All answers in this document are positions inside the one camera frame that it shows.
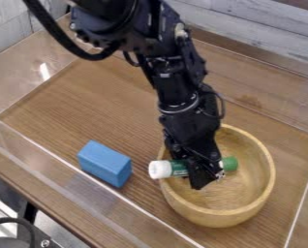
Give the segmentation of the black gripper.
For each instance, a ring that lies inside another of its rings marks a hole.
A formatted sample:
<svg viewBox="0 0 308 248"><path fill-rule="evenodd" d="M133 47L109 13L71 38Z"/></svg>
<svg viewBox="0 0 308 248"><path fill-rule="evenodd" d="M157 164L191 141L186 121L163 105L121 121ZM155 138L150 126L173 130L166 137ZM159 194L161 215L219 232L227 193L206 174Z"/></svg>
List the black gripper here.
<svg viewBox="0 0 308 248"><path fill-rule="evenodd" d="M165 112L165 144L174 159L187 159L191 187L201 190L223 174L223 158L217 144L217 132L226 117L226 103L215 89L203 84L197 103L190 108Z"/></svg>

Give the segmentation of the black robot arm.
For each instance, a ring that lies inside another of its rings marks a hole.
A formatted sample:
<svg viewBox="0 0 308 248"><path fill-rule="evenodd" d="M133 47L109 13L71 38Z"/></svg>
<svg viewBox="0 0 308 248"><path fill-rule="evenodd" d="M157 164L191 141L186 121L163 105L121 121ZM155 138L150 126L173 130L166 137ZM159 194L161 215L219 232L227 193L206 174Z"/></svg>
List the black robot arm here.
<svg viewBox="0 0 308 248"><path fill-rule="evenodd" d="M205 83L209 74L191 30L165 0L70 0L79 39L117 47L139 67L158 95L159 122L171 157L187 162L191 187L223 176L215 135L226 104Z"/></svg>

